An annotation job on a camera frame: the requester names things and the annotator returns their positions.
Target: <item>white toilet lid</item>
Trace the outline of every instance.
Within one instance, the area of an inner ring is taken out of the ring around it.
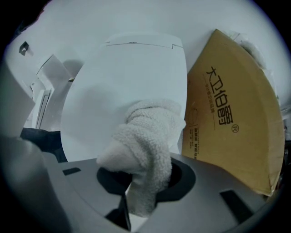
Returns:
[[[85,62],[65,100],[61,141],[67,160],[97,158],[127,109],[150,98],[178,102],[184,119],[187,70],[180,39],[111,37]]]

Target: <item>brown cardboard box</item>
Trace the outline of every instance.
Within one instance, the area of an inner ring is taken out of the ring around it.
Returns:
[[[185,121],[184,156],[272,194],[284,152],[279,105],[255,60],[219,30],[188,73]]]

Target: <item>toilet lid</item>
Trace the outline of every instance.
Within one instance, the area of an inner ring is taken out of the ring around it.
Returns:
[[[180,39],[114,36],[85,62],[66,97],[61,141],[69,162],[97,158],[134,103],[166,98],[184,119],[187,70]]]

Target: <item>cardboard box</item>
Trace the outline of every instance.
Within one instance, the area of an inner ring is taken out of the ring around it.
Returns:
[[[184,156],[272,194],[284,153],[279,104],[255,60],[219,30],[188,73],[185,121]]]

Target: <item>white wall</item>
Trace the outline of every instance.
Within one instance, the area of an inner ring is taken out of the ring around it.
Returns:
[[[247,0],[53,0],[38,21],[10,44],[5,59],[29,92],[25,86],[52,53],[76,73],[112,34],[157,31],[181,38],[189,70],[215,28],[247,33],[273,70],[281,104],[291,103],[289,52],[268,18]],[[24,41],[32,56],[18,53]]]

